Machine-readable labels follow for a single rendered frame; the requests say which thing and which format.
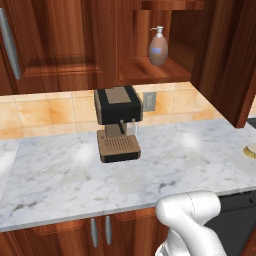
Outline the brown soap dispenser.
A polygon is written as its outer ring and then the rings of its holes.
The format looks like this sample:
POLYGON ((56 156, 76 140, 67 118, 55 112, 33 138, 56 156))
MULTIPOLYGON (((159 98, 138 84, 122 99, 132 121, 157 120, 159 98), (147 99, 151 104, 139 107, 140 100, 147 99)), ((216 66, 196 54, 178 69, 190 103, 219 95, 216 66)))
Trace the brown soap dispenser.
POLYGON ((162 66, 168 56, 168 44, 163 35, 163 26, 154 28, 156 35, 153 37, 149 46, 149 60, 154 66, 162 66))

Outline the black and brown coffee machine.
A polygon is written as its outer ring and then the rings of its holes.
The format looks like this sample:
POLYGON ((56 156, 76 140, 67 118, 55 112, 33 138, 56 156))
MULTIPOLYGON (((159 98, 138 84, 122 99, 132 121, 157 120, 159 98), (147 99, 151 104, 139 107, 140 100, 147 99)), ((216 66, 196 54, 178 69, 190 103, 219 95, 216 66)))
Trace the black and brown coffee machine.
POLYGON ((100 159, 103 163, 136 160, 141 148, 135 135, 127 133, 127 124, 140 122, 143 104, 131 85, 97 89, 94 104, 99 125, 97 131, 100 159))

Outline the wooden cupboard shelf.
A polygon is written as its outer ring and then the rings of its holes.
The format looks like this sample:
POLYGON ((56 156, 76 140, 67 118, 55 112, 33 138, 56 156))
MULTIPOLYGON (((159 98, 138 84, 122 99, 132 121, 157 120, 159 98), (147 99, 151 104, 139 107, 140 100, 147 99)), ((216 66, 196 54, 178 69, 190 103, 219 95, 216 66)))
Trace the wooden cupboard shelf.
POLYGON ((143 85, 189 80, 190 73, 170 58, 162 66, 154 66, 148 57, 132 57, 119 61, 115 84, 143 85))

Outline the wooden base cupboard door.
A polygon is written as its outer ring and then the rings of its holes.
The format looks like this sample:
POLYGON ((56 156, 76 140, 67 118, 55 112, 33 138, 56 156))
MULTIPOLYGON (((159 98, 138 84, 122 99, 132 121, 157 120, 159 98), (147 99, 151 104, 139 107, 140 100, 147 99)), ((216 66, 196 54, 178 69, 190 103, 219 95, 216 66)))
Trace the wooden base cupboard door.
POLYGON ((155 256, 168 234, 168 228, 157 219, 154 207, 115 213, 109 215, 112 243, 108 245, 105 236, 106 216, 101 217, 104 256, 155 256))
POLYGON ((0 232, 0 256, 103 256, 97 237, 95 245, 89 218, 0 232))

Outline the open wooden cupboard door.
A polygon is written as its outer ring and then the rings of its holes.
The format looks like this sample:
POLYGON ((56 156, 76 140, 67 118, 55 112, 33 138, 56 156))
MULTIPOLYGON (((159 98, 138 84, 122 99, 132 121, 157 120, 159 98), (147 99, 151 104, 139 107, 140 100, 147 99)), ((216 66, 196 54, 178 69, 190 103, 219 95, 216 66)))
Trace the open wooden cupboard door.
POLYGON ((234 127, 256 96, 256 0, 205 0, 193 86, 234 127))

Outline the white and gold plate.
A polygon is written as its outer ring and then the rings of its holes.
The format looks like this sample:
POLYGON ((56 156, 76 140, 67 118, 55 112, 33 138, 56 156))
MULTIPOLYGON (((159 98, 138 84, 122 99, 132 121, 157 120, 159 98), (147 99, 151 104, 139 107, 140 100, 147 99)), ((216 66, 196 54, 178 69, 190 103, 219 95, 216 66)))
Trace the white and gold plate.
POLYGON ((256 159, 256 143, 251 143, 251 144, 247 145, 243 149, 243 152, 246 156, 256 159))

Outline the black dishwasher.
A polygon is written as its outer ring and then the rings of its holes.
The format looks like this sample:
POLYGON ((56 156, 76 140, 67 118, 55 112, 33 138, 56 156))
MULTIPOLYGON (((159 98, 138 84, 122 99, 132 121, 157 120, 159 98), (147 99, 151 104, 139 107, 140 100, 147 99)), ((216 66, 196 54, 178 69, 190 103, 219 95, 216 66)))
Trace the black dishwasher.
POLYGON ((256 190, 220 196, 221 212, 205 226, 214 230, 227 256, 241 256, 256 224, 256 190))

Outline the grey wall socket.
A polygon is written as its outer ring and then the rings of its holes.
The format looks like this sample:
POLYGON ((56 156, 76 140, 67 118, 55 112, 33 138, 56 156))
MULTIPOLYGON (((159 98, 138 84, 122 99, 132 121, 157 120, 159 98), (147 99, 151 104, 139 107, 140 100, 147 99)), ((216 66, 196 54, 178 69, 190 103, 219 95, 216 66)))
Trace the grey wall socket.
POLYGON ((156 93, 155 92, 144 92, 143 93, 143 111, 152 112, 156 106, 156 93))

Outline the wooden wall cupboard door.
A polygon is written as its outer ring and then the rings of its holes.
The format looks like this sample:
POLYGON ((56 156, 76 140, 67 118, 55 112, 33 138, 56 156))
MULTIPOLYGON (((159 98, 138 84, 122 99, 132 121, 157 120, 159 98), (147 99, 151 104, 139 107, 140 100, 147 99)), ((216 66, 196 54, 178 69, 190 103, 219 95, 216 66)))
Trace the wooden wall cupboard door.
POLYGON ((1 35, 14 94, 110 88, 114 84, 113 0, 0 0, 16 47, 15 79, 1 35))

